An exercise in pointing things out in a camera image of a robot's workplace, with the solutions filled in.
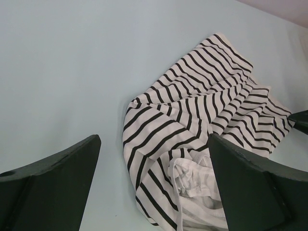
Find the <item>black white striped tank top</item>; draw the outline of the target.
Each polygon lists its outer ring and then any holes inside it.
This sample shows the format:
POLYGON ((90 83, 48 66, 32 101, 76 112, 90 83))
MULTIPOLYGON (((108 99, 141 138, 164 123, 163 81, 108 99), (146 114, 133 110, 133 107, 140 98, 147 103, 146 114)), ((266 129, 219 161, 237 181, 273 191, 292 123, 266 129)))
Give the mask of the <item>black white striped tank top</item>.
POLYGON ((290 111, 216 33, 130 102, 123 155, 139 210, 165 231, 226 231, 208 138, 269 157, 290 132, 290 111))

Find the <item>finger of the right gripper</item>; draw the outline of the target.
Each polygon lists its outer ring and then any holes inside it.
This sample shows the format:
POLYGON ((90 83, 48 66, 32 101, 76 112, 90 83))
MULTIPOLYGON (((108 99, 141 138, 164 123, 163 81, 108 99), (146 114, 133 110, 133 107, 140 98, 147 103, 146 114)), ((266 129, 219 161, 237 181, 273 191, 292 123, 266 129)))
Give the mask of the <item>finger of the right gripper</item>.
POLYGON ((308 110, 291 114, 288 119, 295 123, 296 130, 308 135, 308 110))

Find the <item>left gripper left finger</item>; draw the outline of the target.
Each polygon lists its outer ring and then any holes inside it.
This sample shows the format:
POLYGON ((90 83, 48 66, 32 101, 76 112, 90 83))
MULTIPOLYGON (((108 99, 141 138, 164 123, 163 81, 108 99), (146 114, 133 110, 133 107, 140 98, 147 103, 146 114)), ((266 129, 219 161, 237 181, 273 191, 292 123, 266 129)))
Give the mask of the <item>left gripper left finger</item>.
POLYGON ((99 135, 0 175, 2 231, 78 231, 100 153, 99 135))

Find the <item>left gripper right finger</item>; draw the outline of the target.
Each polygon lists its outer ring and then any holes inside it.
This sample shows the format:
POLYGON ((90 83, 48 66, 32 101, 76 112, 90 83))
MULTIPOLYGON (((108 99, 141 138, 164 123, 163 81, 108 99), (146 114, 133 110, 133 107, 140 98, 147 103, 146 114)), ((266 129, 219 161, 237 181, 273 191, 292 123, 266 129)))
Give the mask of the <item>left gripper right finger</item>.
POLYGON ((217 134, 208 140, 230 231, 306 231, 308 174, 247 151, 217 134))

